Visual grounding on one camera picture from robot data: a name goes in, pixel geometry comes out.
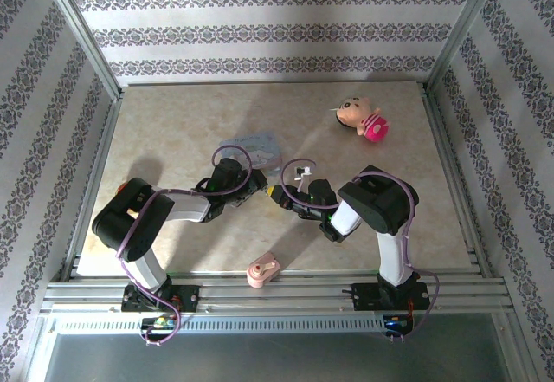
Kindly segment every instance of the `wire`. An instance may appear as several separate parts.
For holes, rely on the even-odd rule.
[[[138,214],[137,218],[132,223],[131,228],[129,228],[129,230],[127,231],[127,234],[123,238],[123,241],[121,241],[121,245],[119,246],[119,249],[118,249],[117,253],[115,254],[115,257],[121,263],[121,268],[125,271],[126,275],[129,277],[129,279],[135,285],[135,287],[137,287],[138,290],[140,292],[142,292],[144,295],[152,298],[153,300],[156,300],[157,302],[160,302],[160,303],[164,304],[165,306],[167,306],[168,308],[173,310],[173,312],[176,315],[176,322],[175,322],[175,326],[173,327],[173,330],[171,331],[171,333],[167,334],[161,340],[153,341],[153,340],[150,339],[149,336],[151,335],[151,331],[154,329],[154,326],[150,326],[146,329],[146,332],[144,334],[142,334],[141,336],[146,341],[146,344],[148,344],[148,345],[153,344],[153,345],[161,346],[165,342],[169,341],[173,336],[175,336],[175,334],[177,334],[177,332],[181,328],[181,313],[179,312],[179,310],[173,304],[171,304],[170,302],[168,302],[168,301],[162,299],[161,297],[158,297],[154,293],[152,293],[152,291],[150,289],[146,288],[144,285],[142,285],[134,277],[134,275],[131,273],[129,268],[126,266],[126,262],[122,259],[123,251],[125,250],[126,246],[129,244],[129,240],[131,239],[131,237],[134,234],[135,230],[139,226],[139,223],[140,223],[141,219],[144,217],[146,211],[148,210],[148,207],[150,207],[151,203],[154,201],[154,199],[157,196],[159,196],[161,194],[186,194],[186,195],[190,195],[190,196],[224,196],[224,195],[231,194],[231,193],[234,193],[236,191],[239,191],[242,187],[244,187],[248,183],[248,181],[250,180],[250,177],[252,176],[252,159],[250,158],[250,156],[248,155],[247,151],[244,148],[242,148],[240,146],[232,146],[232,145],[220,146],[212,154],[211,164],[213,166],[216,166],[216,155],[221,150],[223,150],[225,148],[236,148],[237,150],[244,153],[244,155],[246,155],[246,160],[248,161],[248,174],[244,178],[244,180],[242,180],[242,183],[240,183],[236,187],[234,187],[230,190],[226,190],[226,191],[200,192],[200,191],[180,190],[180,189],[160,189],[160,190],[156,191],[154,194],[152,194],[150,196],[150,198],[148,200],[146,200],[145,205],[140,210],[140,213]]]
[[[319,209],[319,210],[337,209],[338,204],[323,205],[323,204],[310,204],[310,203],[303,202],[302,200],[299,200],[295,196],[293,196],[293,194],[287,189],[287,186],[285,185],[285,179],[284,179],[285,170],[287,169],[288,166],[290,166],[290,164],[297,163],[299,161],[307,161],[308,163],[312,163],[314,167],[317,166],[315,161],[313,161],[312,159],[291,159],[288,163],[283,165],[283,169],[280,171],[280,185],[283,188],[283,191],[285,192],[285,194],[288,196],[288,198],[290,198],[295,203],[301,204],[310,209]]]
[[[414,329],[408,334],[408,336],[410,336],[410,337],[413,334],[415,334],[416,332],[419,331],[419,329],[422,327],[423,323],[427,320],[427,318],[431,314],[431,310],[435,306],[435,301],[436,301],[437,297],[439,296],[439,289],[441,287],[441,282],[439,281],[439,276],[436,273],[431,272],[431,271],[427,271],[426,269],[417,269],[417,268],[412,268],[412,269],[419,275],[432,276],[435,279],[435,292],[433,293],[433,298],[431,299],[431,302],[429,303],[429,307],[427,308],[427,310],[425,310],[425,314],[423,315],[421,321],[418,322],[416,325],[414,325]]]

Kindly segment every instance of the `robotic arm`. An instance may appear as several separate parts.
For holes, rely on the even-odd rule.
[[[338,190],[337,203],[327,180],[310,183],[308,193],[291,185],[269,189],[271,198],[282,208],[295,211],[300,218],[320,221],[319,228],[333,242],[342,242],[361,223],[366,222],[376,233],[381,256],[377,284],[353,284],[351,293],[359,310],[425,310],[429,306],[427,286],[418,282],[419,275],[408,261],[408,248],[403,232],[408,225],[410,202],[406,191],[389,174],[369,165],[356,178]],[[419,203],[414,188],[406,183],[414,207]],[[325,204],[328,209],[313,209],[312,204]]]
[[[234,159],[221,159],[209,178],[204,178],[192,191],[194,194],[168,193],[156,196],[144,211],[137,229],[121,253],[121,259],[132,270],[138,285],[157,297],[180,304],[182,311],[196,310],[198,293],[191,286],[172,285],[170,277],[160,266],[151,249],[162,225],[168,220],[188,220],[207,223],[222,214],[225,205],[240,206],[258,190],[267,188],[267,180],[260,170],[248,171]],[[108,247],[119,251],[124,238],[146,202],[158,191],[142,178],[133,178],[121,186],[117,195],[93,220],[92,230]],[[164,304],[127,286],[122,311],[167,310]]]

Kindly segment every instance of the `plush toy doll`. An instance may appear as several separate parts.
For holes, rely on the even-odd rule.
[[[381,109],[377,107],[371,111],[369,98],[350,98],[332,110],[337,111],[338,122],[356,128],[358,135],[371,142],[379,142],[389,131],[389,122],[381,116]]]

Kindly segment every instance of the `pink toy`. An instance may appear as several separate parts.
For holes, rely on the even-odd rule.
[[[381,116],[381,109],[371,111],[369,98],[350,98],[337,109],[337,120],[344,126],[356,128],[371,142],[381,141],[389,131],[389,122]]]
[[[246,271],[248,284],[261,288],[266,282],[273,280],[280,273],[279,261],[271,252],[266,252],[250,265]]]

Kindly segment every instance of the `toy figure head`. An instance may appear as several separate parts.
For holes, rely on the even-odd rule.
[[[372,114],[370,98],[350,98],[337,109],[337,120],[344,126],[356,128]]]

